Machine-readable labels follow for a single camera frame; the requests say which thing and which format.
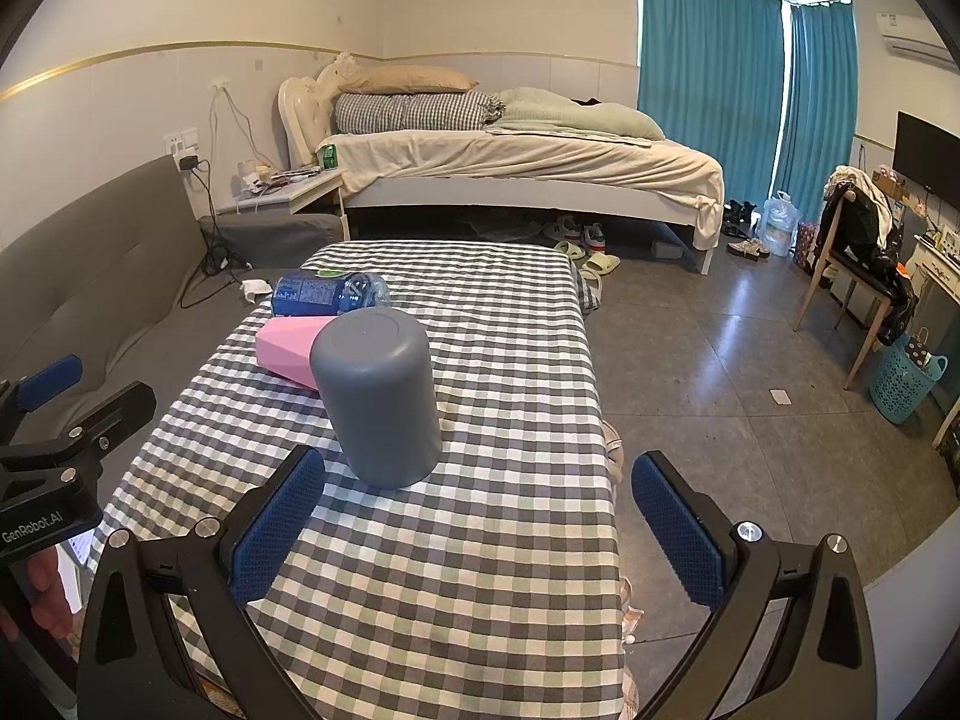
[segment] blue curtain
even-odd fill
[[[637,107],[716,159],[730,199],[770,190],[784,104],[779,0],[643,0]]]
[[[856,128],[857,56],[853,5],[796,5],[784,144],[774,189],[807,221],[820,218],[824,184],[850,160]]]

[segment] blue gripper pad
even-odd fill
[[[44,403],[83,378],[83,363],[75,354],[47,365],[42,371],[20,382],[16,391],[16,408],[21,412],[35,412]]]
[[[690,600],[716,610],[724,597],[720,552],[647,455],[634,461],[634,499]]]
[[[313,514],[325,478],[323,455],[315,449],[307,451],[247,528],[230,562],[230,592],[239,605],[267,594]]]

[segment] black tv screen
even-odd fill
[[[960,208],[960,138],[901,112],[894,170]]]

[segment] blue plastic basket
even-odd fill
[[[943,356],[931,358],[925,370],[918,368],[904,351],[909,341],[909,336],[902,335],[887,348],[870,384],[870,398],[877,410],[895,425],[906,422],[947,371]]]

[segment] gray cup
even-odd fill
[[[344,456],[371,487],[424,479],[440,459],[440,420],[424,327],[395,308],[362,308],[320,330],[310,368]]]

